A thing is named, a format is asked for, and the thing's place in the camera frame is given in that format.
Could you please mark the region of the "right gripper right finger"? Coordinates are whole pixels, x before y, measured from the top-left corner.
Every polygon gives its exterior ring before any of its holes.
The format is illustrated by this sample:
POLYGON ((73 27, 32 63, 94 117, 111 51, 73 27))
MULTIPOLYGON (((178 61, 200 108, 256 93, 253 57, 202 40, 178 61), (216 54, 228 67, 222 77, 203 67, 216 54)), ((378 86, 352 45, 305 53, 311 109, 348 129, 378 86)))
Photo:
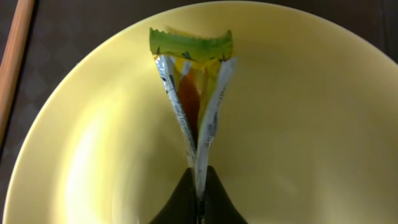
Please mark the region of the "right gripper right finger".
POLYGON ((203 199, 206 224, 248 224, 229 199, 215 168, 212 166, 207 168, 203 199))

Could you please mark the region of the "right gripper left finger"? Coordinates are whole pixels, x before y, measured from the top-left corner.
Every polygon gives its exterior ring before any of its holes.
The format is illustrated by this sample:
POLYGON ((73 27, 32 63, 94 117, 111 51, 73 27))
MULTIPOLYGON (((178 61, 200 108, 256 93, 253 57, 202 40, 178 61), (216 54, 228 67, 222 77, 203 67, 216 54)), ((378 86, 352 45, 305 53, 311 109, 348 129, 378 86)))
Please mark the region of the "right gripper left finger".
POLYGON ((163 209, 150 224, 197 224, 197 197, 192 169, 187 168, 163 209))

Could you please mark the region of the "green snack wrapper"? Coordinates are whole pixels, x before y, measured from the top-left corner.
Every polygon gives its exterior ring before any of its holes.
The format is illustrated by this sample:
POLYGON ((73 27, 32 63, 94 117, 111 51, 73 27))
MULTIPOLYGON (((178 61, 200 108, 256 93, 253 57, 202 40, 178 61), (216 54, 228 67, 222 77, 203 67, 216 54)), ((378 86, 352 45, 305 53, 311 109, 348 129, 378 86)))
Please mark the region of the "green snack wrapper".
POLYGON ((230 30, 215 38, 149 31, 150 51, 187 143, 195 190, 203 198, 209 148, 236 57, 230 30))

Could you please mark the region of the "wooden chopstick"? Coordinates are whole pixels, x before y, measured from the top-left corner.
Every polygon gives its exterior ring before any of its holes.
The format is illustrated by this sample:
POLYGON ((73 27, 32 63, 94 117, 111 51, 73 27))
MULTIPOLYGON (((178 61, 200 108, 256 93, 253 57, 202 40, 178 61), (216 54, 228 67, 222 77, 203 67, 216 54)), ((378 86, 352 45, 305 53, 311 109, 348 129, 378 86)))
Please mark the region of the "wooden chopstick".
POLYGON ((18 0, 1 61, 1 144, 24 56, 34 4, 34 0, 18 0))

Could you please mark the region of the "yellow round plate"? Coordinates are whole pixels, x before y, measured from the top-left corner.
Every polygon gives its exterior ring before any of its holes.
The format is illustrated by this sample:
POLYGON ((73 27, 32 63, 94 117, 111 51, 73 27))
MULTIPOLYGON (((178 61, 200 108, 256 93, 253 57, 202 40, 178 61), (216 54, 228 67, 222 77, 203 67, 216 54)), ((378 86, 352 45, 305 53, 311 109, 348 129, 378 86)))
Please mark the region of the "yellow round plate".
POLYGON ((397 222, 397 64, 320 17, 256 2, 180 7, 88 54, 36 117, 5 223, 149 223, 187 168, 149 30, 233 33, 210 165, 249 223, 397 222))

